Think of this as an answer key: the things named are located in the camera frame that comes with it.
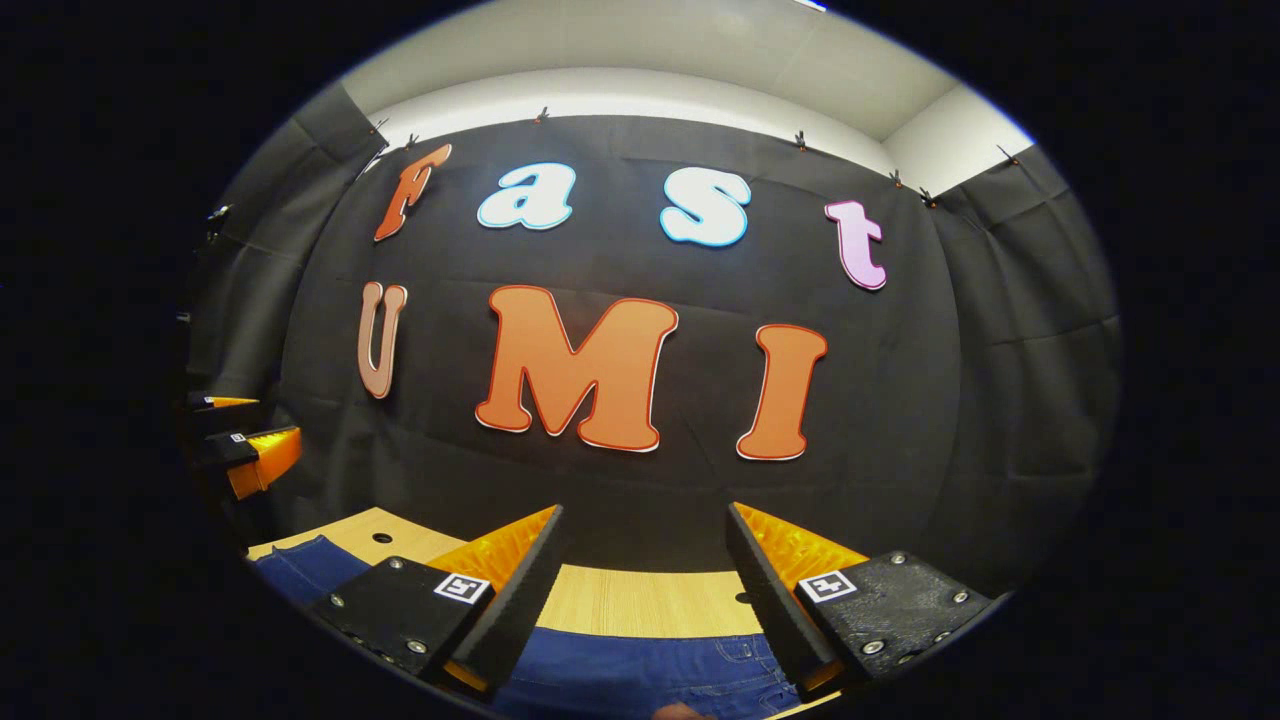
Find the orange letter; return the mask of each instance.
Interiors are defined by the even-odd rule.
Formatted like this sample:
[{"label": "orange letter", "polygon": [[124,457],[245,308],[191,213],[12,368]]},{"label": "orange letter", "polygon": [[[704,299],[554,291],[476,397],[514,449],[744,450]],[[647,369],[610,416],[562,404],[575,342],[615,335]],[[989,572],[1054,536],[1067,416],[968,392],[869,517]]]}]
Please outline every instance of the orange letter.
[{"label": "orange letter", "polygon": [[764,325],[755,331],[755,342],[764,348],[764,384],[755,423],[737,438],[737,454],[748,460],[800,457],[809,380],[814,363],[827,354],[827,338],[797,325]]},{"label": "orange letter", "polygon": [[374,368],[374,314],[378,302],[383,300],[383,286],[365,286],[365,306],[360,310],[360,334],[357,337],[356,361],[360,364],[360,379],[365,389],[378,398],[387,397],[392,389],[392,361],[396,359],[396,329],[399,327],[399,311],[408,304],[408,291],[398,284],[387,288],[387,309],[383,314],[383,352],[379,357],[381,368]]},{"label": "orange letter", "polygon": [[422,196],[426,181],[431,177],[431,168],[443,165],[449,159],[449,152],[453,152],[453,146],[442,145],[426,158],[404,168],[404,172],[401,173],[401,182],[396,186],[396,193],[392,195],[392,204],[387,208],[387,217],[374,232],[374,242],[387,240],[399,232],[404,225],[404,209],[412,208]]},{"label": "orange letter", "polygon": [[564,432],[594,387],[591,415],[577,437],[596,447],[649,452],[658,430],[649,423],[662,341],[676,329],[676,311],[652,300],[618,300],[573,350],[556,299],[540,287],[499,287],[489,296],[498,313],[489,400],[476,406],[481,425],[522,433],[532,415],[520,404],[529,378],[538,418],[550,436]]}]

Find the foam letter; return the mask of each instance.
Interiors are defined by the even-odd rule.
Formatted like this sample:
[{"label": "foam letter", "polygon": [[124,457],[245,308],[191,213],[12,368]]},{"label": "foam letter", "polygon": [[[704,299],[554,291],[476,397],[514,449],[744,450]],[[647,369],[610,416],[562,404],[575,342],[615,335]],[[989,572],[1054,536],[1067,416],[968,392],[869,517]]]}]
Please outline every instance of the foam letter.
[{"label": "foam letter", "polygon": [[863,206],[852,200],[827,205],[827,217],[836,220],[840,233],[840,264],[854,284],[865,290],[884,287],[884,268],[872,263],[872,243],[881,241],[879,225],[867,219]]},{"label": "foam letter", "polygon": [[764,350],[764,382],[751,430],[737,439],[748,460],[791,460],[808,445],[800,434],[813,365],[827,354],[827,338],[799,325],[764,325],[755,331]]},{"label": "foam letter", "polygon": [[751,201],[751,188],[731,173],[707,168],[681,168],[662,187],[677,208],[664,208],[658,223],[676,242],[723,247],[746,232],[742,205]]},{"label": "foam letter", "polygon": [[[518,184],[534,178],[531,184]],[[567,205],[577,174],[559,163],[536,163],[516,168],[498,179],[507,188],[494,192],[476,210],[486,228],[509,228],[520,223],[531,231],[553,228],[573,213]]]},{"label": "foam letter", "polygon": [[401,173],[401,182],[392,195],[392,204],[387,208],[387,217],[383,224],[374,231],[374,242],[380,242],[399,232],[404,227],[404,209],[412,208],[426,188],[426,181],[431,177],[431,168],[439,168],[453,152],[452,145],[442,145],[430,155],[417,160]]},{"label": "foam letter", "polygon": [[380,368],[374,368],[374,315],[378,302],[383,301],[383,286],[365,286],[365,305],[360,310],[360,334],[357,337],[356,361],[360,364],[360,379],[365,389],[374,397],[383,398],[392,389],[392,361],[396,360],[396,331],[399,328],[399,313],[408,304],[408,291],[398,284],[387,288],[387,307],[383,311],[383,348],[379,357]]},{"label": "foam letter", "polygon": [[676,311],[652,300],[618,300],[573,350],[552,293],[532,286],[499,287],[489,296],[498,313],[498,347],[489,398],[476,406],[481,425],[521,433],[532,415],[520,404],[525,378],[543,429],[564,432],[594,387],[591,415],[577,425],[588,445],[649,452],[659,434],[649,421],[662,342],[676,329]]}]

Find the denim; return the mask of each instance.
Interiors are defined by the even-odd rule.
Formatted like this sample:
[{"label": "denim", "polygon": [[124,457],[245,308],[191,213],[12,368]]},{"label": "denim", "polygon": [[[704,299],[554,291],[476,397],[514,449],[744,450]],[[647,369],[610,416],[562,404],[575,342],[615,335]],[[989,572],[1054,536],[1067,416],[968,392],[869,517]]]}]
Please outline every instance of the denim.
[{"label": "denim", "polygon": [[369,564],[324,536],[257,559],[262,579],[296,605],[307,606],[369,569]]},{"label": "denim", "polygon": [[[298,605],[369,569],[324,536],[274,550],[255,566]],[[649,720],[675,702],[718,720],[755,720],[800,698],[763,634],[614,638],[534,628],[493,707],[513,720]]]}]

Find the black curtain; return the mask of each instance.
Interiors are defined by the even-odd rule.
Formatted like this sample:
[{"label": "black curtain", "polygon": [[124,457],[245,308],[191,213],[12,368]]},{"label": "black curtain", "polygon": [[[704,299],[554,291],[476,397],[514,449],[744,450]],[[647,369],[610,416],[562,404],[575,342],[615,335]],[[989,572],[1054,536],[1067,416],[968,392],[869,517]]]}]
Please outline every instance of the black curtain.
[{"label": "black curtain", "polygon": [[214,395],[274,393],[302,269],[338,199],[384,146],[333,83],[280,126],[212,211],[232,205],[191,282],[187,373]]},{"label": "black curtain", "polygon": [[[444,142],[453,154],[404,227],[374,243],[401,170]],[[228,264],[220,279],[292,306],[287,333],[283,316],[270,333],[265,323],[224,331],[228,347],[260,360],[259,382],[279,359],[274,419],[303,430],[302,460],[270,492],[279,520],[302,532],[376,505],[470,538],[558,502],[576,541],[570,562],[703,571],[731,568],[722,523],[737,500],[864,553],[905,548],[978,589],[1007,589],[1089,489],[1119,373],[1097,240],[1043,154],[1020,160],[929,209],[820,149],[685,120],[553,118],[389,150],[326,218],[270,202],[291,209],[282,224],[315,228],[310,255],[294,254],[288,272]],[[572,215],[548,231],[480,225],[497,179],[538,161],[575,169]],[[663,234],[663,182],[682,167],[751,186],[739,242]],[[878,292],[840,265],[823,206],[841,200],[882,227],[872,252],[888,282]],[[410,290],[384,400],[356,368],[370,281]],[[497,337],[488,296],[503,284],[552,291],[575,346],[620,297],[676,309],[655,383],[658,450],[595,448],[571,430],[549,437],[536,420],[522,434],[475,420]],[[754,332],[765,323],[829,343],[805,413],[808,451],[787,462],[733,450],[755,411],[764,357]],[[250,388],[236,384],[244,365],[234,357],[224,382]],[[589,411],[590,398],[571,424]]]}]

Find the pink letter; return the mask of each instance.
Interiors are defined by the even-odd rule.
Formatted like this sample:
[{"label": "pink letter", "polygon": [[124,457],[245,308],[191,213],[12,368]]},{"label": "pink letter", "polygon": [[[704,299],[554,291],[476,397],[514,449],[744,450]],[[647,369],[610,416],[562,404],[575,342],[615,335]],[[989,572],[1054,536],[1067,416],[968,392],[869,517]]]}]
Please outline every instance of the pink letter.
[{"label": "pink letter", "polygon": [[884,268],[872,263],[872,243],[879,242],[879,225],[867,219],[861,204],[852,200],[827,205],[827,217],[840,233],[840,264],[854,284],[867,290],[884,287]]}]

